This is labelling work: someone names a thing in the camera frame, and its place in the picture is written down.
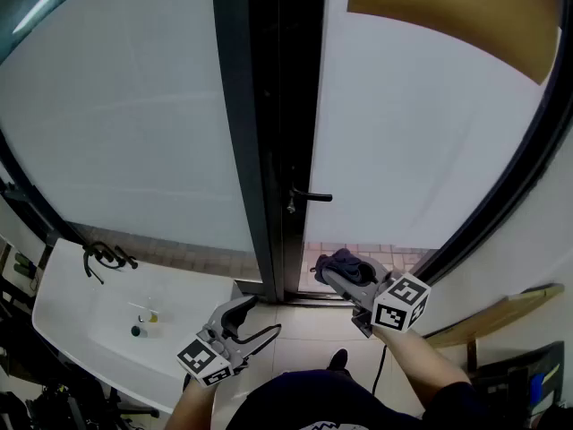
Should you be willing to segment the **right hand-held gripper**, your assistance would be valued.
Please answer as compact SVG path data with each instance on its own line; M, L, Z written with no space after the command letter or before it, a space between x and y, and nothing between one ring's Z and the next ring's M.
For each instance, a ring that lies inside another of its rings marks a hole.
M333 270L322 272L323 280L337 294L355 305L351 321L367 338L374 327L407 332L422 316L431 287L411 273L391 271L378 262L360 263L360 286Z

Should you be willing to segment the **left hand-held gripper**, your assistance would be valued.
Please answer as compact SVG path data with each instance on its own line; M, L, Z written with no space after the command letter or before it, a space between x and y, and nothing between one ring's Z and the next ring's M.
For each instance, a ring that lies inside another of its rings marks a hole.
M239 375L248 367L248 358L280 334L282 325L275 324L247 339L238 339L238 329L257 302L256 296L246 296L220 305L213 313L213 323L204 324L185 339L176 360L201 387L209 388Z

